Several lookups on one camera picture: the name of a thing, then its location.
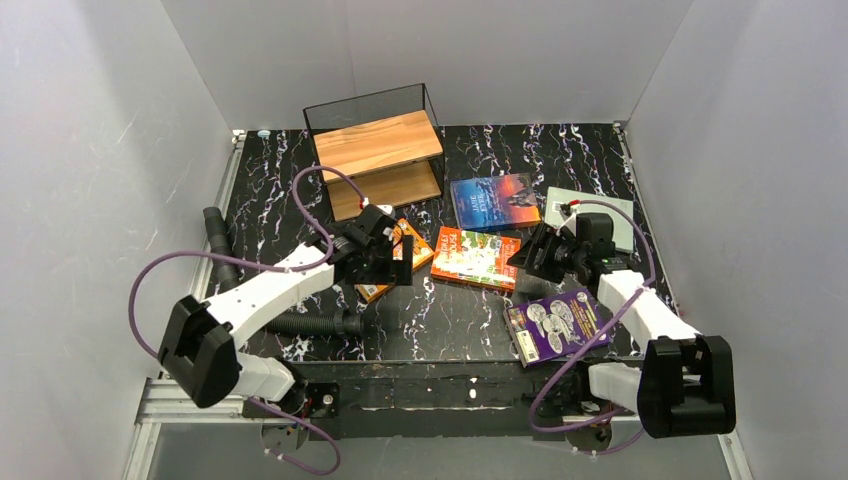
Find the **orange small treehouse book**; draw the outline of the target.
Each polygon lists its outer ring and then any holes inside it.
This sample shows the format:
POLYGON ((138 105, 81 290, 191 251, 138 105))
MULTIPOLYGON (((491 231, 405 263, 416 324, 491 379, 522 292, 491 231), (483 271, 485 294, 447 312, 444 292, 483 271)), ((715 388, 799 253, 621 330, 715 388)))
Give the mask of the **orange small treehouse book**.
POLYGON ((434 249, 406 218, 396 224, 392 243, 392 260, 399 263, 399 272, 388 283, 355 285, 355 290, 367 303, 375 302, 395 286, 406 286, 412 275, 435 255, 434 249))

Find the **orange green treehouse book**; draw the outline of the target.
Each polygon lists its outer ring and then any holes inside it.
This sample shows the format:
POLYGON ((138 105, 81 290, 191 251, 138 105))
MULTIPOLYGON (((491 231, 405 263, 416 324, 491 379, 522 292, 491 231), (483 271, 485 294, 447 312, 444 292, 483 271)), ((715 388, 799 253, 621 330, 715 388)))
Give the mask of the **orange green treehouse book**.
POLYGON ((512 292, 517 268, 507 262, 520 247, 519 238, 442 226, 430 273, 438 280, 512 292))

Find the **purple treehouse book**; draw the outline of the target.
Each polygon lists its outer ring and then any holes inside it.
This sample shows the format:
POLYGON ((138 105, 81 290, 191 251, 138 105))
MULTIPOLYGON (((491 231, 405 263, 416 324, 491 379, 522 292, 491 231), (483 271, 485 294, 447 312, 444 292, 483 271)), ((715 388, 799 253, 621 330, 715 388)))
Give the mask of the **purple treehouse book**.
POLYGON ((607 322, 586 288, 507 307, 504 320, 523 367, 573 355, 607 322))

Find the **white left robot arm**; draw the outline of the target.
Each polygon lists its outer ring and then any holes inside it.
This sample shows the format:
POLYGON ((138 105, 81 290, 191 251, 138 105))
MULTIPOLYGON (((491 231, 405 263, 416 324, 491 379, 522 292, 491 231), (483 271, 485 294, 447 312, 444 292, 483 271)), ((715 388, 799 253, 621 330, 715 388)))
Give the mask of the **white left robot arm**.
POLYGON ((157 353, 159 364, 199 408, 230 395, 283 400, 301 385, 283 361, 242 352, 280 314, 340 283, 411 284, 413 236, 400 231, 391 207, 367 205, 347 222, 316 233, 259 275, 221 294, 192 295, 173 307, 157 353))

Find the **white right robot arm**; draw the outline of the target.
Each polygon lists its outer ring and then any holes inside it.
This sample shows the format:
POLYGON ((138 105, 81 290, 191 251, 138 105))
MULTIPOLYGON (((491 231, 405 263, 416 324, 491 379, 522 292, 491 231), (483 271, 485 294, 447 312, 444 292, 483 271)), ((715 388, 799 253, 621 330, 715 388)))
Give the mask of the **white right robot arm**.
POLYGON ((569 275, 587 287, 612 317, 544 384, 528 411, 530 428, 539 433, 565 433, 589 426, 588 421, 542 426, 537 410, 548 393, 578 364, 580 394, 612 403, 616 411, 638 415, 654 439, 721 435, 737 424, 733 353, 720 335, 704 335, 674 313, 655 294, 654 261, 643 276, 613 240, 609 213, 581 213, 579 202, 565 205, 567 219, 559 227, 538 225, 508 260, 537 278, 558 282, 569 275), (622 325, 639 344, 638 366, 616 360, 583 357, 613 327, 622 325))

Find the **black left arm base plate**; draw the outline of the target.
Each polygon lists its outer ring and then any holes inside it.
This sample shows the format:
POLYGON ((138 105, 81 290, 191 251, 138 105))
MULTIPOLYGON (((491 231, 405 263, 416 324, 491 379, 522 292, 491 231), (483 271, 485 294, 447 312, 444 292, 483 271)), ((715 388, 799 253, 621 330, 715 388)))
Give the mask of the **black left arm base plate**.
POLYGON ((335 418, 340 409, 340 386, 337 383, 296 384, 280 401, 260 400, 264 407, 250 400, 243 404, 242 416, 248 419, 279 419, 269 409, 303 419, 335 418))

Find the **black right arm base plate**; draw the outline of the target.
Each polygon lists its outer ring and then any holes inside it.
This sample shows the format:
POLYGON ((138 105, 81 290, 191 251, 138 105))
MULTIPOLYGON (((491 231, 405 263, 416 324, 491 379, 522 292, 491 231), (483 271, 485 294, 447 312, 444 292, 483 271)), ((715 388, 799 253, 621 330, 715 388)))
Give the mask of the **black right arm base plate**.
POLYGON ((529 405, 527 425, 534 434, 559 435, 607 426, 618 417, 633 417, 625 407, 606 400, 574 399, 569 392, 555 387, 545 395, 539 391, 529 405))

